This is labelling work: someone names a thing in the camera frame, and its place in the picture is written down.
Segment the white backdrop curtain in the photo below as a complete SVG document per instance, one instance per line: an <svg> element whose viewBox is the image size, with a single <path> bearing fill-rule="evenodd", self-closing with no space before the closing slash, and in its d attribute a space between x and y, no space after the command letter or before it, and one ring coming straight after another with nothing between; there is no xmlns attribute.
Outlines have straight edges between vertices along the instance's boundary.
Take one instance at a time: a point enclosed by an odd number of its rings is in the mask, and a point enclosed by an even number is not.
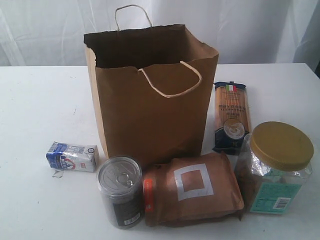
<svg viewBox="0 0 320 240"><path fill-rule="evenodd" d="M3 0L2 66L82 66L86 33L184 24L220 64L320 61L317 0Z"/></svg>

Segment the brown paper bag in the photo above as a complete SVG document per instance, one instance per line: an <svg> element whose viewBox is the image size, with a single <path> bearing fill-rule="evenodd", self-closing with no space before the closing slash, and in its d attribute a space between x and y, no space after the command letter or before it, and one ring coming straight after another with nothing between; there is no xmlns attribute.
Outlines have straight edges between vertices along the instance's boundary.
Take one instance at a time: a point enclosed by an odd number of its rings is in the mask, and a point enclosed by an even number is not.
<svg viewBox="0 0 320 240"><path fill-rule="evenodd" d="M201 154L219 54L183 24L83 36L107 158L142 167Z"/></svg>

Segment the brown kraft pouch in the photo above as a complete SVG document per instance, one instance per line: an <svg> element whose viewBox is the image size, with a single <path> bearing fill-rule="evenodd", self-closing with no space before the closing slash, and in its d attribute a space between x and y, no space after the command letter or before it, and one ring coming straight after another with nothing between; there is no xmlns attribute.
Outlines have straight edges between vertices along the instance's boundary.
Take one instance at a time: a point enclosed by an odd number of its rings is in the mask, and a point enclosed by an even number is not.
<svg viewBox="0 0 320 240"><path fill-rule="evenodd" d="M239 216L245 204L225 153L174 158L143 176L145 223L182 227Z"/></svg>

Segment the blue white milk carton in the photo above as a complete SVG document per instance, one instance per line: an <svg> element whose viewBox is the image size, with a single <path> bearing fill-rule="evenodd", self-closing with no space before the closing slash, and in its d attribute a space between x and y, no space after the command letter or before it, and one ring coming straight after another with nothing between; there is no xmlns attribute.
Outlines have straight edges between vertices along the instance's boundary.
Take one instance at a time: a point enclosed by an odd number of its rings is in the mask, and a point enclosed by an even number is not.
<svg viewBox="0 0 320 240"><path fill-rule="evenodd" d="M95 172L99 158L97 145L53 142L46 153L49 166L56 170Z"/></svg>

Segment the spaghetti packet with Italian flag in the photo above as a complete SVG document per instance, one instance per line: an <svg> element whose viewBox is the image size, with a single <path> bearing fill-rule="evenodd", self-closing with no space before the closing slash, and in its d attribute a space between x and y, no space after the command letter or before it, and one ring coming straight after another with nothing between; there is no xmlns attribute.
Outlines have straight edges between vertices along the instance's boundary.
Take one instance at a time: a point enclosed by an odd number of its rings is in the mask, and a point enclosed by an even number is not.
<svg viewBox="0 0 320 240"><path fill-rule="evenodd" d="M214 83L214 147L216 152L238 155L251 132L247 86L233 81Z"/></svg>

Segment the gold lid clear jar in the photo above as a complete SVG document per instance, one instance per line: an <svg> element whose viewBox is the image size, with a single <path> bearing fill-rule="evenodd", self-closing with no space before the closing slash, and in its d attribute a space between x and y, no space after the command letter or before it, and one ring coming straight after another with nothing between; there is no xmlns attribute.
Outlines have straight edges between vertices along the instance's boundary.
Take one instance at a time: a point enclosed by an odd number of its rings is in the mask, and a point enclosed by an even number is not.
<svg viewBox="0 0 320 240"><path fill-rule="evenodd" d="M314 146L298 128L263 122L244 137L234 173L244 213L282 215L312 174Z"/></svg>

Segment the dark tea clear can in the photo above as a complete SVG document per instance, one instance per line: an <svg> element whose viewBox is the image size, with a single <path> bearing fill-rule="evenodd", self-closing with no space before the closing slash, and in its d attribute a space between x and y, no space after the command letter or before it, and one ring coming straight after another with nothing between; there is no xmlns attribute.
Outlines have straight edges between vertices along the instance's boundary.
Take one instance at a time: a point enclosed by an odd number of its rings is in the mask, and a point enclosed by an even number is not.
<svg viewBox="0 0 320 240"><path fill-rule="evenodd" d="M139 163L128 156L115 156L97 172L109 222L118 229L131 228L144 216L143 175Z"/></svg>

